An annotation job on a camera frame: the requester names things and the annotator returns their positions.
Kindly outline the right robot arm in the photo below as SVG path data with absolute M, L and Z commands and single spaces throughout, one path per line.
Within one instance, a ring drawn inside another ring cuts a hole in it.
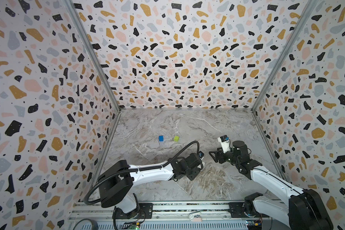
M 224 135 L 218 138 L 221 147 L 209 154 L 216 163 L 230 163 L 238 172 L 252 180 L 278 199 L 273 200 L 256 192 L 244 199 L 243 212 L 254 218 L 269 216 L 292 230 L 332 230 L 331 218 L 320 195 L 313 189 L 302 189 L 272 173 L 260 162 L 251 159 L 243 141 L 231 142 Z

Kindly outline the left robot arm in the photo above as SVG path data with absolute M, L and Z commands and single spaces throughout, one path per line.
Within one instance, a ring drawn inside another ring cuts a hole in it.
M 98 187 L 101 207 L 109 208 L 115 206 L 117 211 L 122 212 L 131 218 L 140 211 L 140 205 L 136 194 L 130 193 L 133 187 L 141 184 L 156 181 L 177 181 L 184 177 L 194 180 L 204 167 L 202 159 L 204 153 L 191 153 L 187 157 L 177 157 L 171 162 L 165 161 L 160 164 L 147 165 L 147 170 L 143 171 L 143 166 L 129 165 L 126 160 L 118 161 L 101 176 L 98 181 L 106 177 L 128 169 L 136 169 L 136 172 L 121 173 Z

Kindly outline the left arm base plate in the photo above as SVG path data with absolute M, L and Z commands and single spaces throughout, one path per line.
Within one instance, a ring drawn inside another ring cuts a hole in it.
M 137 208 L 129 213 L 124 213 L 122 209 L 116 208 L 113 214 L 114 219 L 151 219 L 153 211 L 152 203 L 139 203 Z

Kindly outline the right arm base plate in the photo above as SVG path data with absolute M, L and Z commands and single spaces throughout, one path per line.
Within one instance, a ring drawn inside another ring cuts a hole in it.
M 229 202 L 228 212 L 231 215 L 231 218 L 268 218 L 268 215 L 260 214 L 254 210 L 250 205 L 245 201 L 242 202 Z

